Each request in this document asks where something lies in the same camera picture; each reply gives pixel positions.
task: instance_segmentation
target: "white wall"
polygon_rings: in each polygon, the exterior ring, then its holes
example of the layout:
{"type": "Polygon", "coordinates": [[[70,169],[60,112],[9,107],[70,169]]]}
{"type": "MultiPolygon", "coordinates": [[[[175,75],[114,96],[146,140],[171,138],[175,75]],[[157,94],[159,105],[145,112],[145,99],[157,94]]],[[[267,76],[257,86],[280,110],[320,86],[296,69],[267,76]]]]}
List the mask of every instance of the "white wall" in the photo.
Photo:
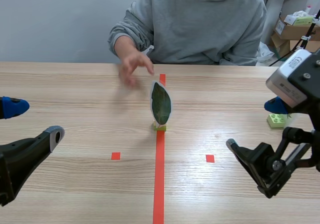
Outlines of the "white wall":
{"type": "Polygon", "coordinates": [[[316,14],[320,9],[320,0],[285,0],[282,7],[282,15],[287,16],[296,11],[305,10],[309,5],[312,6],[310,14],[316,14]]]}
{"type": "Polygon", "coordinates": [[[0,0],[0,61],[114,63],[109,32],[135,0],[0,0]]]}

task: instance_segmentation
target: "green block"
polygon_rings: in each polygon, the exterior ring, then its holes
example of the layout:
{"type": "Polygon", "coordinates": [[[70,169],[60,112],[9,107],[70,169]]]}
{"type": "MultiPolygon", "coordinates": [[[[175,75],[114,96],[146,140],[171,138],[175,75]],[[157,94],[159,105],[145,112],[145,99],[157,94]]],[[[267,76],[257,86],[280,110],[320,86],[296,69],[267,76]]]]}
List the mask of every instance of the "green block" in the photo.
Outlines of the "green block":
{"type": "Polygon", "coordinates": [[[284,128],[287,117],[282,114],[270,114],[266,120],[271,128],[284,128]]]}
{"type": "Polygon", "coordinates": [[[159,128],[156,128],[156,122],[154,121],[153,122],[153,130],[155,130],[155,131],[167,131],[167,125],[164,125],[164,126],[162,126],[162,127],[159,127],[159,128]]]}

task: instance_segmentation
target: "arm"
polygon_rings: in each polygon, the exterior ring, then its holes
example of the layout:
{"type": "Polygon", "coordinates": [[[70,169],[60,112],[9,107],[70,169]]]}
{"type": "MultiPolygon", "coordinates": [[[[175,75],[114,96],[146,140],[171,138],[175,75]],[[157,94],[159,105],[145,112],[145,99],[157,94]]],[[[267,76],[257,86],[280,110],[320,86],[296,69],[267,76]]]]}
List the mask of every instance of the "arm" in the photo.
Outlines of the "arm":
{"type": "Polygon", "coordinates": [[[135,49],[143,52],[153,44],[153,41],[154,29],[151,0],[133,2],[126,11],[125,18],[112,28],[108,40],[109,49],[119,57],[124,54],[121,51],[123,48],[128,48],[129,51],[134,46],[135,49]]]}
{"type": "Polygon", "coordinates": [[[255,12],[252,22],[242,37],[223,54],[224,59],[220,60],[220,65],[255,66],[265,20],[266,8],[262,4],[255,12]]]}

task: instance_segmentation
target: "wooden table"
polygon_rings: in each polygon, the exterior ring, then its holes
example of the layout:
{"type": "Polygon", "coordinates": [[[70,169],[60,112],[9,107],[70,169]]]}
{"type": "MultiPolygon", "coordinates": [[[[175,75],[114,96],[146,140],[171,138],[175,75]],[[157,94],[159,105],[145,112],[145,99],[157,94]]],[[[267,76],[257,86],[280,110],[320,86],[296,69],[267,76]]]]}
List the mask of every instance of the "wooden table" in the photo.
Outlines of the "wooden table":
{"type": "MultiPolygon", "coordinates": [[[[270,67],[156,65],[174,110],[165,140],[166,224],[301,224],[319,222],[320,174],[296,170],[278,196],[264,197],[227,149],[276,148],[281,130],[267,124],[270,67]],[[206,155],[215,163],[207,163],[206,155]]],[[[151,77],[125,91],[112,64],[0,63],[0,94],[29,101],[24,115],[0,121],[1,144],[65,128],[58,147],[15,201],[3,224],[151,224],[156,133],[151,77]],[[121,152],[121,160],[111,160],[121,152]]],[[[310,130],[303,116],[295,126],[310,130]]]]}

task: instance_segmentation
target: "person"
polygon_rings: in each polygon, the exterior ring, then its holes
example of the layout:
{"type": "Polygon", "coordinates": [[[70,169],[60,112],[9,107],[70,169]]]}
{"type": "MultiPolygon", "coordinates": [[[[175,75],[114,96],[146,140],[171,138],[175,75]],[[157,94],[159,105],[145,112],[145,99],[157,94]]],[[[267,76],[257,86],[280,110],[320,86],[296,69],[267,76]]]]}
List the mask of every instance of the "person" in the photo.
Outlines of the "person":
{"type": "Polygon", "coordinates": [[[112,28],[109,48],[128,86],[138,66],[153,74],[153,63],[254,66],[265,17],[264,0],[138,0],[112,28]]]}

